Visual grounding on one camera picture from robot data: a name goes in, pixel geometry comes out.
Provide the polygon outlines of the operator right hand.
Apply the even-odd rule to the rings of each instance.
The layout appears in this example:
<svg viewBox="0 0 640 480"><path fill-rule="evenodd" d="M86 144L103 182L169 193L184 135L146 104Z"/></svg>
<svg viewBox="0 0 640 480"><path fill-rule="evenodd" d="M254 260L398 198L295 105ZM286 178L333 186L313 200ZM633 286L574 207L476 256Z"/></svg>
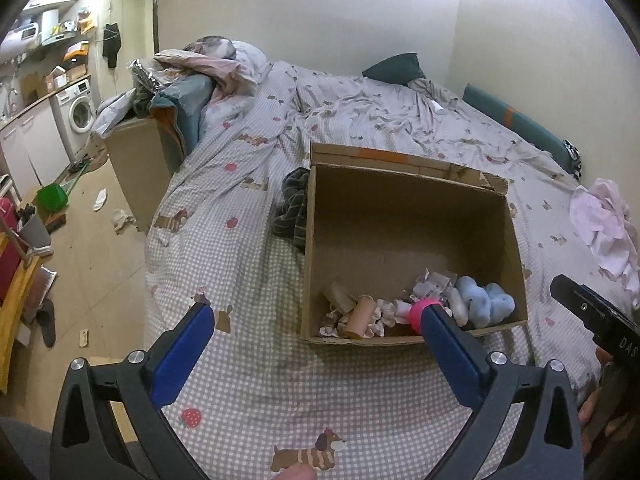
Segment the operator right hand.
<svg viewBox="0 0 640 480"><path fill-rule="evenodd" d="M613 359L608 352L600 347L596 349L596 357L601 364L601 367L605 367L605 365L611 362ZM578 411L578 420L581 430L584 430L588 422L590 422L590 420L592 419L592 415L594 410L596 409L601 391L602 387L599 386L596 390L593 391L593 393L590 394L590 396L588 396L587 400L585 400L585 402L580 407Z"/></svg>

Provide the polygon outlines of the operator left thumb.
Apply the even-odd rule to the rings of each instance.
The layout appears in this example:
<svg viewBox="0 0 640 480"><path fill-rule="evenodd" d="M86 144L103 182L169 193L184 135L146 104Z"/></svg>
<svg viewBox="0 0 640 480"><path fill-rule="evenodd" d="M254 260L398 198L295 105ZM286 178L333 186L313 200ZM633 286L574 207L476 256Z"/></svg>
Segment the operator left thumb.
<svg viewBox="0 0 640 480"><path fill-rule="evenodd" d="M272 480L317 480L317 473L311 466L296 463L279 472Z"/></svg>

